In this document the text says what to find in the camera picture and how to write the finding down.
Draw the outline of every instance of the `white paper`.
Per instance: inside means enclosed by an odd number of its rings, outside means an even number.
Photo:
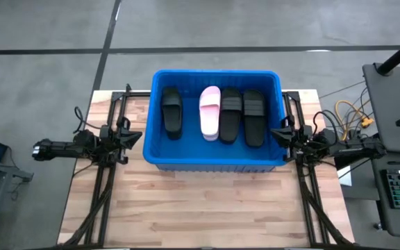
[[[348,171],[350,171],[351,166],[346,166],[343,169],[339,169],[337,172],[337,176],[341,177],[342,175],[344,175],[345,173],[347,173]],[[344,177],[339,179],[339,183],[341,185],[346,185],[351,187],[351,172],[349,172],[348,174],[345,174]]]

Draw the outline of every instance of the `blue plastic bin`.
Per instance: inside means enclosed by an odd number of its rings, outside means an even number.
[[[260,148],[248,147],[244,126],[240,124],[237,140],[224,144],[207,142],[200,129],[199,97],[208,86],[220,89],[235,87],[242,93],[259,90],[267,102],[268,126]],[[182,136],[170,140],[163,124],[160,107],[164,87],[177,87],[183,100]],[[266,172],[284,165],[286,150],[280,148],[269,134],[280,128],[284,118],[280,81],[274,72],[242,70],[160,70],[153,76],[143,156],[160,170]]]

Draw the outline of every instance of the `concrete floor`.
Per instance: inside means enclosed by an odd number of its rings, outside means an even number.
[[[101,49],[114,0],[0,0],[0,49]],[[112,48],[400,45],[400,0],[123,0]],[[149,89],[163,68],[268,69],[285,89],[320,95],[361,81],[363,64],[393,51],[173,53],[109,55],[102,90]],[[88,108],[100,55],[0,56],[0,142],[35,176],[8,195],[0,218],[0,249],[54,245],[74,160],[35,162],[42,138],[69,140],[73,107]],[[358,85],[321,100],[354,101]],[[347,199],[357,243],[400,249],[400,238],[376,232],[372,201]]]

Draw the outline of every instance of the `wooden table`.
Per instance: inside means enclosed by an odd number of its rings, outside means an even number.
[[[313,125],[313,115],[321,110],[317,91],[297,91],[305,121]],[[106,123],[111,92],[94,93],[89,123]],[[144,133],[148,107],[149,98],[128,100],[126,116],[132,131]],[[325,127],[322,117],[317,124],[319,129]],[[293,162],[264,174],[160,172],[143,159],[144,137],[128,151],[129,164],[117,166],[105,247],[308,246]],[[89,164],[78,160],[75,171]],[[96,173],[93,166],[73,179],[59,243],[67,240],[88,214]],[[336,169],[320,165],[316,174],[324,210],[342,234],[354,241]],[[320,238],[315,215],[313,221]]]

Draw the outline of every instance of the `pink slide sandal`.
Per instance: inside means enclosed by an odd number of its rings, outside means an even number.
[[[207,141],[219,137],[220,89],[207,87],[200,95],[200,127]]]

